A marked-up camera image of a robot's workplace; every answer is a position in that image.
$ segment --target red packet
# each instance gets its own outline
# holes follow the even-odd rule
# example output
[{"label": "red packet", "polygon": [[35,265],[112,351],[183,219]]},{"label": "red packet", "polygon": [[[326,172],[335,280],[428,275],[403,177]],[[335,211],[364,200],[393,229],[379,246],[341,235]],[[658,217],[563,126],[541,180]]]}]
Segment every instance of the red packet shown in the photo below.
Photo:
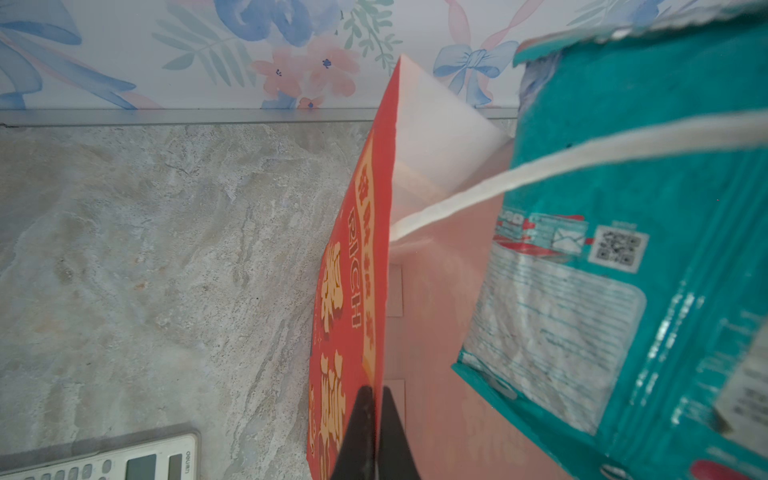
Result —
[{"label": "red packet", "polygon": [[333,473],[360,387],[373,386],[376,411],[381,406],[399,72],[400,65],[349,182],[317,280],[306,447],[315,480]]}]

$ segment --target gray marble countertop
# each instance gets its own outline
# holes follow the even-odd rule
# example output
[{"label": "gray marble countertop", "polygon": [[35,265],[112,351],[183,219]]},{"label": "gray marble countertop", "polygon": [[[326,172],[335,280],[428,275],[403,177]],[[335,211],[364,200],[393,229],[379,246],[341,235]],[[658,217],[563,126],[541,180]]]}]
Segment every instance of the gray marble countertop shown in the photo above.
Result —
[{"label": "gray marble countertop", "polygon": [[369,127],[0,128],[0,471],[196,429],[201,480],[308,478],[317,272]]}]

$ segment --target qr code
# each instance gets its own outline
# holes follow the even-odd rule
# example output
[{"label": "qr code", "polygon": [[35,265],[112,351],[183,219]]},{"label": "qr code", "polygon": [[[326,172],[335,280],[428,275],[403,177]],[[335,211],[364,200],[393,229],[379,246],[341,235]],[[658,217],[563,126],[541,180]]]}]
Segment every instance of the qr code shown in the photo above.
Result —
[{"label": "qr code", "polygon": [[600,225],[588,261],[627,273],[637,273],[643,261],[648,234]]}]

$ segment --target teal packaging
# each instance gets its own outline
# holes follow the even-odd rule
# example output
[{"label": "teal packaging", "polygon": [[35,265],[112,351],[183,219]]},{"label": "teal packaging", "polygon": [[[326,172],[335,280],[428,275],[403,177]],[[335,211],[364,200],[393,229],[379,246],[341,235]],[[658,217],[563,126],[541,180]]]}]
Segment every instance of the teal packaging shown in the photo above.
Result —
[{"label": "teal packaging", "polygon": [[[512,167],[768,108],[764,8],[620,33],[521,47]],[[454,370],[575,478],[768,479],[767,180],[755,150],[507,193]]]}]

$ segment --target floral wallpaper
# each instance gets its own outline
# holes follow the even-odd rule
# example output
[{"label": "floral wallpaper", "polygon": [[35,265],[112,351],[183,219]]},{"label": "floral wallpaper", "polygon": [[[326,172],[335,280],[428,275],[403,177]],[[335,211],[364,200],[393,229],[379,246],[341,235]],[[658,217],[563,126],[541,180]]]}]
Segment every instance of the floral wallpaper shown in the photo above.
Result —
[{"label": "floral wallpaper", "polygon": [[517,107],[520,42],[733,0],[0,0],[0,109],[374,108],[401,54]]}]

